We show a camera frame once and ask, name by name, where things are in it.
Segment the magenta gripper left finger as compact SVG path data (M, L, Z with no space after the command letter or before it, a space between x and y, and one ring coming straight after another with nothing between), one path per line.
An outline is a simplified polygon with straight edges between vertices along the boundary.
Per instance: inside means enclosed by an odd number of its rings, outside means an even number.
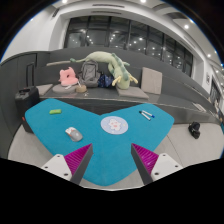
M42 169L79 185L92 155L93 146L88 144L66 156L56 154L42 166Z

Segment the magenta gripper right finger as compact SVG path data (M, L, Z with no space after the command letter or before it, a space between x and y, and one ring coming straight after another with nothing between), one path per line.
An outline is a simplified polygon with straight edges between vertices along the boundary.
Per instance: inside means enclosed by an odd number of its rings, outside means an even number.
M134 143L131 144L131 155L144 185L182 169L167 153L156 154Z

